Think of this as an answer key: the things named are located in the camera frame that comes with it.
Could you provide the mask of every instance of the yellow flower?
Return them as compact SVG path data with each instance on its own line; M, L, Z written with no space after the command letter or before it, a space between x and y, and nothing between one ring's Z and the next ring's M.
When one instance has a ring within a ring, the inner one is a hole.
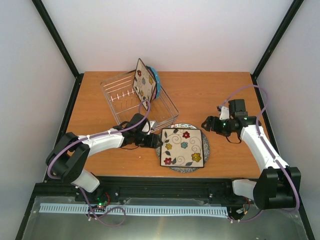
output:
M198 163L201 160L200 155L201 155L200 153L191 154L192 160Z
M171 145L170 143L167 143L167 144L165 145L165 148L168 149L168 150L169 150L169 149L172 149L172 145Z

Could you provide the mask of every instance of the robotic arm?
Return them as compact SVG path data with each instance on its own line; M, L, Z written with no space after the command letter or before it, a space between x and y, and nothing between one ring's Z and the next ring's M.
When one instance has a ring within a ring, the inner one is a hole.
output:
M45 163L49 166L65 147L80 139L86 139L87 137L87 140L83 140L69 149L71 154L64 152L54 162L51 171L60 178L62 182L74 184L92 193L97 189L100 182L92 173L84 169L88 157L107 149L120 148L133 143L135 143L136 146L145 148L157 148L163 144L157 134L150 133L155 123L149 122L148 119L145 119L142 123L130 130L112 133L133 127L139 123L143 117L143 115L137 113L130 122L123 122L121 125L114 126L106 132L95 134L97 136L92 138L90 138L90 136L77 136L72 132L66 133L56 144Z
M296 199L289 181L280 169L276 160L285 168L296 190L299 192L301 173L297 167L289 165L279 156L267 139L261 123L257 130L255 116L248 116L245 101L235 99L228 102L227 107L218 107L220 117L209 116L202 124L206 131L214 131L226 138L237 133L240 141L244 141L252 152L261 172L259 179L237 179L232 182L233 192L254 200L261 210L292 208Z

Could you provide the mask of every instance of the black metal frame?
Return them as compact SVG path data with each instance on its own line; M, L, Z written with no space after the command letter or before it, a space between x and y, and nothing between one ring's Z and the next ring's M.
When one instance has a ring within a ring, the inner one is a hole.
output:
M252 83L257 84L257 79L260 73L262 72L264 66L268 62L271 54L273 53L274 49L276 48L277 44L279 43L280 39L282 38L283 34L285 33L286 29L288 28L290 22L294 18L295 14L297 13L298 9L300 8L301 4L304 0L293 0L290 8L288 9L286 15L284 16L281 24L279 25L276 33L274 34L270 44L268 45L267 49L265 50L261 60L259 61L256 69L251 74ZM65 47L54 23L52 22L44 4L41 0L32 0L34 6L36 7L37 11L39 12L44 24L48 28L50 34L52 35L53 40L55 41L56 45L58 46L63 58L65 59L67 65L69 66L72 74L75 77L75 83L71 92L71 96L65 110L65 114L62 120L62 124L57 136L56 143L60 140L60 138L66 133L70 117L78 96L78 92L81 86L81 82L83 79L84 74L79 73L71 56L69 55L67 48ZM259 106L262 109L264 107L263 98L261 92L258 88L255 88L255 93L259 102ZM276 140L270 125L270 121L268 118L267 113L265 112L263 115L263 119L266 125L266 131L269 135L270 142L273 147L278 151ZM118 199L114 199L121 201L123 198L128 197L146 197L146 198L158 198L159 194L155 193L155 189L157 191L159 189L162 190L162 196L170 198L171 196L175 195L175 191L179 191L179 195L181 198L195 198L195 199L202 199L205 201L209 201L213 203L214 200L218 200L219 203L226 207L238 207L241 206L241 200L236 199L232 203L229 202L226 197L231 196L234 198L235 196L232 194L232 186L231 186L231 179L187 179L187 178L150 178L150 177L100 177L101 184L110 187L111 193L117 191L120 193L118 195ZM31 213L31 209L37 196L74 196L76 197L75 188L71 185L63 184L56 182L54 180L48 179L45 177L45 183L37 183L34 187L32 192L32 196L30 198L29 204L27 206L25 215L23 217L22 223L20 225L19 231L16 236L16 240L22 239L24 230L26 228L29 215ZM191 186L191 189L188 190L188 194L183 191L183 188ZM217 198L210 198L209 194L213 193ZM304 205L301 202L299 213L306 230L306 234L310 240L315 239Z

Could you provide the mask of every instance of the gray floor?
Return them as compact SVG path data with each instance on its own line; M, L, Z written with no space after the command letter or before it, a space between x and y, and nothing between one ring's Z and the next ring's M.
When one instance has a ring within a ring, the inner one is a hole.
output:
M38 198L33 206L24 240L307 240L298 214L282 210L265 211L248 223L230 223L215 217L127 216L123 225L106 227L88 221L83 214L38 213L40 203L72 203L68 197ZM250 214L256 210L252 207ZM122 216L104 218L109 224Z

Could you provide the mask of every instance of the blue flower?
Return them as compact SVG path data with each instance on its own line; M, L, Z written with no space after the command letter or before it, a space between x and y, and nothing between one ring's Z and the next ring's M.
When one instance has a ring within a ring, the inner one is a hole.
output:
M182 142L181 143L181 147L183 148L183 149L186 149L187 147L188 147L188 143L187 142Z

